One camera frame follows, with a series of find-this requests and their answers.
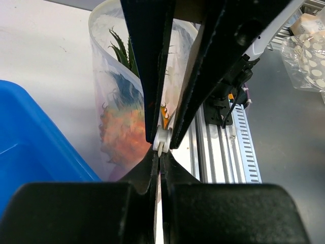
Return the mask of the orange toy pineapple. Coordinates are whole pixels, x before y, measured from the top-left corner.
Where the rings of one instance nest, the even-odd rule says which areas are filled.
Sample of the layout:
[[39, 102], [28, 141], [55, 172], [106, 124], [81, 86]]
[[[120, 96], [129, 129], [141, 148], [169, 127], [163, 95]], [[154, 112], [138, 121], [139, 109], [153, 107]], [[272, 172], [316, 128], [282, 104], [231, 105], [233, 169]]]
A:
[[[117, 45], [111, 42], [117, 60], [139, 77], [135, 55], [132, 49], [131, 39], [128, 36], [127, 50], [120, 36], [113, 30], [109, 33], [115, 39]], [[102, 104], [100, 138], [102, 151], [109, 154], [109, 163], [116, 164], [125, 170], [130, 170], [144, 157], [150, 145], [145, 140], [143, 96], [122, 74], [110, 72], [114, 79], [119, 94], [112, 93], [115, 105]], [[174, 118], [169, 113], [167, 105], [160, 105], [161, 127], [168, 129]]]

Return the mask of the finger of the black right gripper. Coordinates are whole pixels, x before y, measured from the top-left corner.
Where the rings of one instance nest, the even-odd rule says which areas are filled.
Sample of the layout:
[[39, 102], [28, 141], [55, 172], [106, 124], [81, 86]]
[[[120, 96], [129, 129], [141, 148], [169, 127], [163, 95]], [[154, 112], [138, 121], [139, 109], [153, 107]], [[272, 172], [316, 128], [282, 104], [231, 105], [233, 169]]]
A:
[[175, 113], [171, 149], [179, 147], [200, 105], [251, 44], [294, 1], [208, 1], [189, 55]]
[[157, 130], [175, 1], [121, 1], [142, 84], [147, 142]]

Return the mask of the clear zip top bag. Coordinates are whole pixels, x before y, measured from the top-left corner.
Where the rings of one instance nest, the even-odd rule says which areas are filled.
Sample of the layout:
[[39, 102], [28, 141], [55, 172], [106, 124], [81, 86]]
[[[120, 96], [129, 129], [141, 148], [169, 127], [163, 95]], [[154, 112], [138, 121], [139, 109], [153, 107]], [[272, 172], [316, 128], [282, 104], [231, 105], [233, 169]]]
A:
[[[118, 60], [119, 46], [128, 45], [128, 31], [119, 1], [105, 1], [90, 14], [88, 30], [92, 48], [95, 102], [103, 167], [98, 175], [116, 181], [127, 174], [147, 153], [144, 98], [140, 79]], [[173, 21], [160, 124], [172, 127], [180, 97], [195, 27]]]

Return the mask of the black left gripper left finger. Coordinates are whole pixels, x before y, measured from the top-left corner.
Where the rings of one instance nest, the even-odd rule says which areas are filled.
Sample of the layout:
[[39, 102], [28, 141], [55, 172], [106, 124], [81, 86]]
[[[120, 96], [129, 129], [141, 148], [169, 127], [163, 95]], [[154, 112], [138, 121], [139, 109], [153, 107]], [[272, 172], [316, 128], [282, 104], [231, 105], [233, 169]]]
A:
[[117, 182], [23, 185], [1, 218], [1, 243], [154, 243], [158, 156]]

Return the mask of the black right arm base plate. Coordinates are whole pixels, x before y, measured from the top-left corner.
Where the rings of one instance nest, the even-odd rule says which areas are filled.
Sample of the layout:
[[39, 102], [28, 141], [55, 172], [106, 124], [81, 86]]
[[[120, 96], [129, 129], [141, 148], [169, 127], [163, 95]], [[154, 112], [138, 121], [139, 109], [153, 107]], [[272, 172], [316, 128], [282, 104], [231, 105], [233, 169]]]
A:
[[228, 100], [221, 101], [214, 97], [209, 97], [204, 103], [204, 117], [206, 124], [222, 126], [222, 123], [230, 110]]

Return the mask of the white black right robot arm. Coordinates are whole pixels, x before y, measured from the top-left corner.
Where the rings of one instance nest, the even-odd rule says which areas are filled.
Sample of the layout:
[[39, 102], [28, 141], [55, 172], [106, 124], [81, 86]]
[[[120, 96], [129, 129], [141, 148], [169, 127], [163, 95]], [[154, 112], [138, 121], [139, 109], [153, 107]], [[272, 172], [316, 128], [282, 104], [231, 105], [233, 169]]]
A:
[[155, 138], [174, 19], [198, 23], [188, 57], [170, 147], [178, 148], [200, 105], [246, 76], [302, 1], [122, 1], [140, 76], [146, 141]]

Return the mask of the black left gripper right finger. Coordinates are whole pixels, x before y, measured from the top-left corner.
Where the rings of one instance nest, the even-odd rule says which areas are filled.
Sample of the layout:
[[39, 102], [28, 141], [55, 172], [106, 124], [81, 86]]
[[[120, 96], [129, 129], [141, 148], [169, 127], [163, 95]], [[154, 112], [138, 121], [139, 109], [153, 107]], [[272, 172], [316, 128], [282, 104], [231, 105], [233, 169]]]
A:
[[159, 163], [165, 243], [309, 243], [282, 187], [204, 184], [170, 152]]

